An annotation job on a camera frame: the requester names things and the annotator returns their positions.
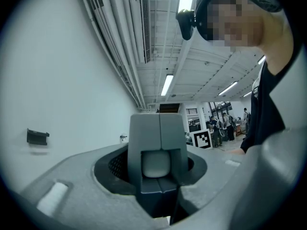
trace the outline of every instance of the group of people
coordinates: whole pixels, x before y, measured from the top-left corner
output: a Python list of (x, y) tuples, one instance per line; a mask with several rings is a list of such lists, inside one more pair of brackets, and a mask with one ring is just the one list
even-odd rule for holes
[[(224, 123), (224, 127), (227, 128), (227, 135), (228, 135), (228, 140), (234, 140), (235, 136), (234, 136), (234, 128), (232, 125), (232, 120), (230, 118), (230, 116), (226, 113), (223, 113), (223, 123)], [(214, 147), (218, 147), (218, 146), (222, 146), (222, 136), (220, 133), (220, 128), (221, 125), (220, 121), (217, 120), (216, 118), (214, 118), (213, 116), (210, 118), (210, 125), (213, 126), (213, 140), (214, 140)]]

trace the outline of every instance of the air conditioner unit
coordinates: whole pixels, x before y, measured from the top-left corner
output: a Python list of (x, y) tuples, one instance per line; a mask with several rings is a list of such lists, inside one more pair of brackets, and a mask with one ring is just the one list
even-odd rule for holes
[(150, 1), (130, 0), (135, 41), (140, 63), (151, 61)]

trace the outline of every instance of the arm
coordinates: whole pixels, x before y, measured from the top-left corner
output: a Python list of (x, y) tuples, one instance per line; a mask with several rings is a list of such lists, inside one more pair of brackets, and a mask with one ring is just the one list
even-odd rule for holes
[(245, 154), (247, 150), (254, 145), (255, 142), (255, 133), (256, 133), (256, 124), (257, 124), (257, 111), (258, 110), (258, 100), (254, 96), (254, 93), (251, 94), (251, 119), (248, 129), (248, 134), (246, 135), (245, 140), (241, 144), (241, 148), (234, 149), (229, 151), (229, 153), (234, 154)]

